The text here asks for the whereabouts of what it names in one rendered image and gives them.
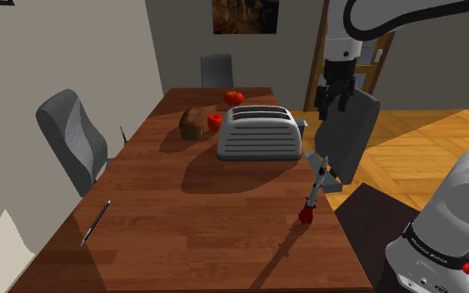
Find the brown wooden table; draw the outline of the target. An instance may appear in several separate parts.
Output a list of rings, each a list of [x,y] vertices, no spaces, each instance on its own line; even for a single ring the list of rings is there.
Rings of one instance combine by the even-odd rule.
[[[215,136],[181,139],[183,112],[222,112],[223,94],[170,90],[9,293],[369,291],[327,199],[297,218],[306,160],[219,161]]]

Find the dark robot stand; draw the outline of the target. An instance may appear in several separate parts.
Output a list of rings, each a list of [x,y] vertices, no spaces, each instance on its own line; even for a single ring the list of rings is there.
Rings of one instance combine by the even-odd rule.
[[[363,184],[336,215],[372,293],[469,293],[469,183],[422,211]]]

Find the dark brown wall picture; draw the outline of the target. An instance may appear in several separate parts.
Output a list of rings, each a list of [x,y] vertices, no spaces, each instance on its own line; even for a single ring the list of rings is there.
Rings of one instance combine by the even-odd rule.
[[[214,34],[275,34],[280,0],[212,0]]]

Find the brown bread loaf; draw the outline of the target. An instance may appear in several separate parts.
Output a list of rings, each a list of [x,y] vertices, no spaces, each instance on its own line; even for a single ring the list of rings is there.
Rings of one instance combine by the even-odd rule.
[[[188,108],[179,122],[181,138],[187,141],[203,141],[208,139],[205,131],[206,112],[201,107]]]

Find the wooden door with glass panes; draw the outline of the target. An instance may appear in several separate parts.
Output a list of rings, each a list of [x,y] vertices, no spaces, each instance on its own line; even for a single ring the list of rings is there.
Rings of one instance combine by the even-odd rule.
[[[328,29],[327,19],[329,2],[330,0],[324,0],[324,3],[322,4],[322,15],[317,28],[317,40],[312,57],[305,102],[302,109],[304,112],[316,110],[314,107],[314,99],[319,79],[322,77],[324,71],[323,53]],[[365,52],[372,52],[372,57],[367,63],[359,62],[357,64],[356,74],[361,80],[363,80],[363,84],[360,86],[360,89],[368,94],[373,94],[394,36],[395,33],[390,32],[379,37],[374,43],[366,41],[363,46]]]

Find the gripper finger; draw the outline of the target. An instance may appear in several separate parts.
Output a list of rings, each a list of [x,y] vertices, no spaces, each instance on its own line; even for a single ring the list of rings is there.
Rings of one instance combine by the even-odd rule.
[[[325,121],[327,119],[328,108],[330,106],[330,100],[328,99],[328,87],[318,86],[315,95],[314,106],[319,111],[319,119]]]
[[[339,101],[337,104],[337,110],[339,112],[344,112],[347,109],[347,103],[349,99],[353,96],[355,91],[355,85],[353,83],[341,87],[341,93]]]

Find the red tomato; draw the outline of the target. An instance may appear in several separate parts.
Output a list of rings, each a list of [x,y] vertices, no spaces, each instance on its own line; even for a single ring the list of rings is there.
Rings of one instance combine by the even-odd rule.
[[[238,106],[243,103],[244,96],[241,92],[229,91],[223,96],[223,101],[230,106]]]

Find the grey toy rocket red flame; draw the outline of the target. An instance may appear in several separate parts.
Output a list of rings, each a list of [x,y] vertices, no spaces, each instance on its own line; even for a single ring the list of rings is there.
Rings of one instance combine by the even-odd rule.
[[[307,197],[306,204],[298,215],[298,219],[303,225],[312,224],[313,210],[316,208],[317,196],[319,190],[322,187],[322,183],[325,180],[327,166],[329,164],[328,156],[325,156],[324,158],[320,159],[320,157],[314,151],[306,152],[306,155],[307,160],[310,163],[312,169],[315,169],[317,167],[318,170],[316,174],[316,179],[312,184],[312,190],[310,192],[310,195]]]

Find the grey curved chair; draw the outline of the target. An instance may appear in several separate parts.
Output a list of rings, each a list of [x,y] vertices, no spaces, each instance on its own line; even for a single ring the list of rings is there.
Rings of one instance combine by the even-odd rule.
[[[230,54],[201,55],[201,84],[204,88],[234,87]]]
[[[84,197],[99,172],[112,162],[107,155],[107,141],[71,89],[47,99],[37,109],[36,119],[79,196]]]
[[[322,158],[329,158],[332,172],[322,183],[326,193],[340,192],[352,183],[380,111],[380,102],[358,88],[348,99],[346,111],[338,111],[337,105],[337,101],[331,104],[327,119],[317,129],[315,150],[304,153],[315,175]]]

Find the grey two-slot toaster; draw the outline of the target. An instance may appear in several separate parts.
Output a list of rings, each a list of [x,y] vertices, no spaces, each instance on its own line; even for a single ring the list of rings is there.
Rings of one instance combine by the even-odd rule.
[[[307,122],[284,107],[239,106],[229,109],[218,132],[221,161],[298,161]]]

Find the dark pencil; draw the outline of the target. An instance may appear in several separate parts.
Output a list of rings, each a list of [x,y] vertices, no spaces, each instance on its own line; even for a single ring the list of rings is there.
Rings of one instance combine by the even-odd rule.
[[[111,203],[111,200],[108,200],[107,203],[104,205],[104,207],[100,210],[100,212],[97,215],[96,219],[94,220],[92,225],[87,230],[87,233],[85,234],[85,236],[82,238],[80,246],[83,246],[86,243],[87,239],[91,235],[92,231],[95,229],[96,225],[98,224],[99,220],[102,218],[102,215],[105,213],[105,211],[109,207],[110,203]]]

